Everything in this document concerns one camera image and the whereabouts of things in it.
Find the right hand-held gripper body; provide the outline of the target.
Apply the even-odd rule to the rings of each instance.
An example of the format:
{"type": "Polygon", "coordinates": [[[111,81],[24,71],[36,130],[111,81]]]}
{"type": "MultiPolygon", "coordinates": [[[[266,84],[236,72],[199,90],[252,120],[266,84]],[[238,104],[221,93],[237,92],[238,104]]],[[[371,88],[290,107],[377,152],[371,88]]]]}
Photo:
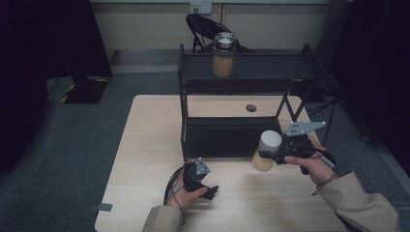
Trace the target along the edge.
{"type": "Polygon", "coordinates": [[[291,122],[282,137],[282,144],[273,154],[276,164],[285,164],[285,157],[308,159],[315,154],[315,149],[308,139],[308,133],[326,126],[325,122],[291,122]]]}

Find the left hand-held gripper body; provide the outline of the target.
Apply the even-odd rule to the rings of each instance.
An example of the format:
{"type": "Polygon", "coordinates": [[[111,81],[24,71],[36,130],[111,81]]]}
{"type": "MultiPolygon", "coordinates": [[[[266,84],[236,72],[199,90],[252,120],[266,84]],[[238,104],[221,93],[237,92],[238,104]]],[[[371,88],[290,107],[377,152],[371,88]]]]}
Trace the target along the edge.
{"type": "Polygon", "coordinates": [[[184,184],[188,192],[193,192],[204,187],[201,181],[211,172],[208,165],[199,158],[184,164],[184,184]]]}

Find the glass jar with white lid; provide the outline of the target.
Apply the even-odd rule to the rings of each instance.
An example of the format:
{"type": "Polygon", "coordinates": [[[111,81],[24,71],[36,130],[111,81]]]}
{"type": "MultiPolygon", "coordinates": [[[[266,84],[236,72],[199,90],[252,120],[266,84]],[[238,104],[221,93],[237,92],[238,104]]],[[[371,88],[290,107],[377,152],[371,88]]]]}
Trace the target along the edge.
{"type": "Polygon", "coordinates": [[[263,131],[260,135],[259,144],[252,158],[253,167],[261,172],[271,170],[274,164],[272,154],[278,151],[281,142],[281,135],[276,131],[263,131]]]}

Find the black metal shelf rack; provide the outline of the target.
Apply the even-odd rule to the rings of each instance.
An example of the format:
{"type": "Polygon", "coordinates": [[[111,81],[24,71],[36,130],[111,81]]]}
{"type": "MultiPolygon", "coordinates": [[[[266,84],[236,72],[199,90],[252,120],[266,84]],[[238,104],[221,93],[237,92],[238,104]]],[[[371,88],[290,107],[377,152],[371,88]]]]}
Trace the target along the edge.
{"type": "Polygon", "coordinates": [[[280,131],[278,115],[269,116],[190,116],[189,94],[279,93],[278,109],[286,107],[296,121],[316,85],[314,73],[321,64],[306,44],[299,54],[241,53],[235,57],[233,74],[213,74],[214,56],[179,52],[178,79],[182,113],[181,145],[185,160],[193,158],[251,157],[263,131],[280,131]],[[293,108],[289,90],[298,79],[307,84],[302,103],[293,108]]]}

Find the glass jar with silver lid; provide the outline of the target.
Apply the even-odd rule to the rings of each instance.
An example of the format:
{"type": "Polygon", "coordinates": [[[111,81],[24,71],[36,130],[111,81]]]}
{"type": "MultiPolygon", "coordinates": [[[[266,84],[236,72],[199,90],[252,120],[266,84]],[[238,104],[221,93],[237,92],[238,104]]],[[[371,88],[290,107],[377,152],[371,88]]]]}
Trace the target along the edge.
{"type": "Polygon", "coordinates": [[[228,77],[233,72],[237,39],[234,34],[221,32],[214,39],[213,73],[217,77],[228,77]]]}

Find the person's left hand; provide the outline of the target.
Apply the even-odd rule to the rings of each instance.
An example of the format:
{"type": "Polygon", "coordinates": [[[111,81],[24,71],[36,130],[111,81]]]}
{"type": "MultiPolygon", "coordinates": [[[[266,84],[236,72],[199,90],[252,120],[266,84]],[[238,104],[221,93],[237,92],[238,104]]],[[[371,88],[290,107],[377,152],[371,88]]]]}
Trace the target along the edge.
{"type": "Polygon", "coordinates": [[[194,199],[204,195],[207,191],[206,187],[192,192],[187,191],[184,186],[184,170],[182,170],[176,182],[172,185],[169,195],[166,197],[165,206],[185,210],[194,199]]]}

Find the person's right hand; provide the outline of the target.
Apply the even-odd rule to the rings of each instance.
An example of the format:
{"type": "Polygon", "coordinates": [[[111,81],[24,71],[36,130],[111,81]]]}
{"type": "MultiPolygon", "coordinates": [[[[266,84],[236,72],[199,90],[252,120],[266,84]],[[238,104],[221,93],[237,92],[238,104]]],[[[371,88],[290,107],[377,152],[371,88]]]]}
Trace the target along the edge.
{"type": "Polygon", "coordinates": [[[326,185],[337,179],[338,175],[334,169],[322,159],[322,153],[325,151],[325,147],[312,136],[309,136],[308,139],[312,147],[316,149],[315,154],[308,159],[285,157],[285,162],[305,167],[309,173],[309,177],[317,186],[326,185]]]}

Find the black tripod stand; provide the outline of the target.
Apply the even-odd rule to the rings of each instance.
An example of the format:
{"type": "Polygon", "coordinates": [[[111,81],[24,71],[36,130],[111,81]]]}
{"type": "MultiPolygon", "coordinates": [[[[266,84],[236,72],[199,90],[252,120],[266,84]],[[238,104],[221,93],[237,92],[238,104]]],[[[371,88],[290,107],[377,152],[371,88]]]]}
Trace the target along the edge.
{"type": "Polygon", "coordinates": [[[339,88],[340,88],[340,84],[337,78],[332,74],[328,74],[322,81],[317,83],[317,87],[316,87],[317,93],[322,98],[323,103],[307,111],[307,115],[311,117],[311,116],[315,116],[316,114],[321,113],[322,111],[330,109],[329,117],[325,121],[326,130],[324,132],[323,139],[322,139],[323,145],[325,145],[326,142],[328,141],[332,122],[334,121],[337,104],[339,103],[339,100],[340,100],[339,88]]]}

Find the black curtain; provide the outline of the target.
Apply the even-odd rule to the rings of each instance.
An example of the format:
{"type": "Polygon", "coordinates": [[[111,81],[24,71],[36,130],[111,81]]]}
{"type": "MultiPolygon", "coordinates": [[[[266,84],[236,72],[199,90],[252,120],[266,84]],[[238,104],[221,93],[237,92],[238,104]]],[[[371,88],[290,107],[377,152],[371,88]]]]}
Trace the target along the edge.
{"type": "Polygon", "coordinates": [[[410,176],[410,0],[349,3],[331,73],[410,176]]]}
{"type": "Polygon", "coordinates": [[[50,78],[111,77],[90,0],[0,0],[0,175],[21,159],[50,78]]]}

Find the black stand base yellow tape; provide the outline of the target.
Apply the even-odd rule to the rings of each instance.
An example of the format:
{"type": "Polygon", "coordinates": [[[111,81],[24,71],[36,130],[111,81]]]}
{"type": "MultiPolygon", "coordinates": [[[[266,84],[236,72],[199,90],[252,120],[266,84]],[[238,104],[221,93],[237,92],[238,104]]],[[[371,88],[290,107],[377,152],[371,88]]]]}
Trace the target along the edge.
{"type": "Polygon", "coordinates": [[[109,80],[106,78],[89,79],[85,75],[73,76],[73,84],[60,103],[98,104],[109,80]]]}

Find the black folding chair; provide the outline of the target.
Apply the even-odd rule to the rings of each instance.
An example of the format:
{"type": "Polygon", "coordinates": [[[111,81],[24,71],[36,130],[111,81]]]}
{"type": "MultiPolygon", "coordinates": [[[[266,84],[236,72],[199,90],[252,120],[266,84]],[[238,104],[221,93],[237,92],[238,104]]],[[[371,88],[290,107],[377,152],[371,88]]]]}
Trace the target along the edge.
{"type": "Polygon", "coordinates": [[[188,14],[186,23],[193,34],[193,53],[253,53],[253,50],[242,46],[239,40],[236,40],[230,48],[215,41],[217,34],[222,33],[225,35],[231,33],[231,31],[212,19],[200,14],[188,14]]]}

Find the white wall socket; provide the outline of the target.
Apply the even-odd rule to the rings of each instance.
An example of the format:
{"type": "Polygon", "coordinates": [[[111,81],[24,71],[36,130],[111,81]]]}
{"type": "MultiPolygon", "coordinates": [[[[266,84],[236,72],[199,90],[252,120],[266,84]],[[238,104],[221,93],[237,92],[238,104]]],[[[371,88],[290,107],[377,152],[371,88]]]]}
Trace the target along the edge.
{"type": "Polygon", "coordinates": [[[210,15],[212,4],[210,2],[190,2],[190,12],[192,14],[210,15]]]}

